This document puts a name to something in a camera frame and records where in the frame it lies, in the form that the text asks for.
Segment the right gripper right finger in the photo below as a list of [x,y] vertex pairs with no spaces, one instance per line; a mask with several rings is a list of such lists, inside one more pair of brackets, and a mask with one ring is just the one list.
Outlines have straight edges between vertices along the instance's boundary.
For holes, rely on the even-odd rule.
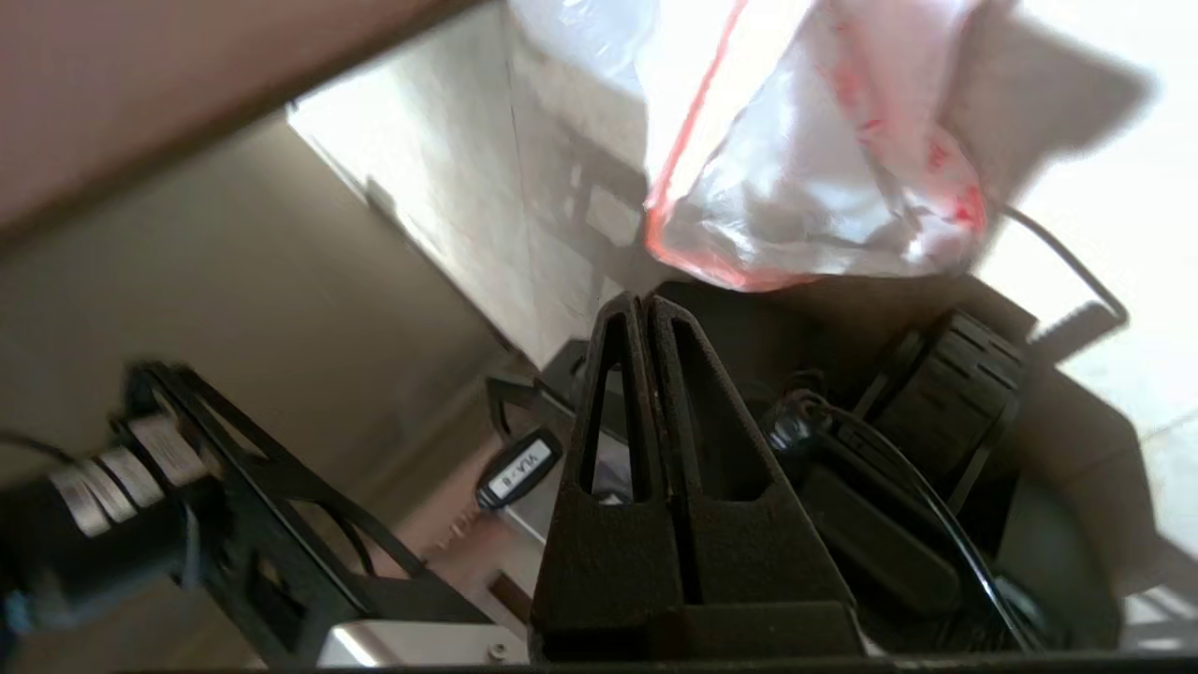
[[860,656],[855,599],[692,312],[648,302],[692,656]]

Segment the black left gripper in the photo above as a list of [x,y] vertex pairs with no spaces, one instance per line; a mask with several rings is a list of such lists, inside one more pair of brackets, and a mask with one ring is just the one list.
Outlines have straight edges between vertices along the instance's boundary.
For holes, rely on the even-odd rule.
[[1024,353],[970,312],[913,330],[875,381],[871,426],[936,488],[968,488],[1014,423]]

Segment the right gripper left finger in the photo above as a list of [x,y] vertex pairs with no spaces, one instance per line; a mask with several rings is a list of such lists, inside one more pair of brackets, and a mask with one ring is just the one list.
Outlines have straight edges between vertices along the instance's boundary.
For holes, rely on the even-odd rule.
[[[577,409],[536,584],[531,627],[544,661],[692,660],[686,605],[688,470],[694,431],[658,295],[621,295],[595,320]],[[605,383],[623,379],[633,503],[594,491]]]

